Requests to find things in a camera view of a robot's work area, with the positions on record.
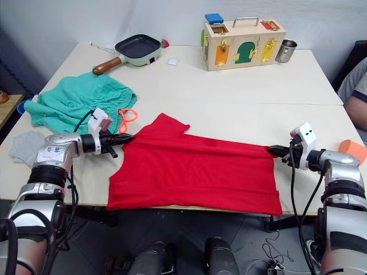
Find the blue block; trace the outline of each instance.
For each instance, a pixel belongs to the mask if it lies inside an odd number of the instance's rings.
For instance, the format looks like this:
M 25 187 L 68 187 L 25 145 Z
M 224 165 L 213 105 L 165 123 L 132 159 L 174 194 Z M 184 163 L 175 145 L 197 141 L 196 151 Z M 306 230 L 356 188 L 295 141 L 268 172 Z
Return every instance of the blue block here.
M 206 14 L 205 18 L 206 20 L 208 20 L 209 24 L 211 25 L 224 22 L 222 16 L 220 16 L 219 13 Z

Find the wooden shelf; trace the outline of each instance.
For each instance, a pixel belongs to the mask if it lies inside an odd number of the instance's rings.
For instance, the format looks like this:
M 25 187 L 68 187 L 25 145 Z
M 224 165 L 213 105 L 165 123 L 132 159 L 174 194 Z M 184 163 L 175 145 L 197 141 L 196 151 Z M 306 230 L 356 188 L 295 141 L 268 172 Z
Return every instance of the wooden shelf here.
M 7 122 L 18 104 L 22 101 L 24 95 L 9 95 L 9 100 L 0 104 L 0 129 Z

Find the green cloth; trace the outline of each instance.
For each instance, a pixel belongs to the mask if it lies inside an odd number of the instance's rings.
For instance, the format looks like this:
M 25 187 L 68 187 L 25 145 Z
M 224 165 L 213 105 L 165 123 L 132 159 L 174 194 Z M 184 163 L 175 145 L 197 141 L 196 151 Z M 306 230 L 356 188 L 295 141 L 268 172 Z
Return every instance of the green cloth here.
M 110 76 L 85 73 L 77 77 L 64 77 L 52 90 L 38 95 L 37 103 L 27 101 L 24 108 L 32 117 L 33 126 L 44 125 L 55 133 L 71 133 L 90 110 L 100 108 L 112 119 L 108 128 L 118 131 L 121 115 L 118 110 L 131 108 L 136 94 Z M 78 133 L 88 133 L 88 116 Z

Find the green door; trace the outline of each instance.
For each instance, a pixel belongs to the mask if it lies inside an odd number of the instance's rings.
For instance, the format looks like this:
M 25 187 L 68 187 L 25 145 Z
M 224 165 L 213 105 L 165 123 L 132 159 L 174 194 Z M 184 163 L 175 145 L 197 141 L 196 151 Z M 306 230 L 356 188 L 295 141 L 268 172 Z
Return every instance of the green door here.
M 236 60 L 235 64 L 251 62 L 251 58 L 249 57 L 251 50 L 255 50 L 255 44 L 253 42 L 245 42 L 241 44 L 237 51 L 239 58 Z

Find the gray cloth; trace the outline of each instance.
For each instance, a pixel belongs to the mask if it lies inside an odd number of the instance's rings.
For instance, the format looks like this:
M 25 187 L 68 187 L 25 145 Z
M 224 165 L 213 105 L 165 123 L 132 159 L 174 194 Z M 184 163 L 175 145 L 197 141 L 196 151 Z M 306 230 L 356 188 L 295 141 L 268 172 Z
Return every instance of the gray cloth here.
M 23 133 L 14 138 L 9 155 L 14 159 L 14 162 L 25 163 L 32 168 L 37 153 L 44 144 L 45 138 L 39 133 Z
M 367 96 L 367 57 L 345 77 L 338 90 L 338 96 L 345 104 L 353 96 L 354 91 Z M 358 128 L 357 131 L 367 146 L 367 132 Z

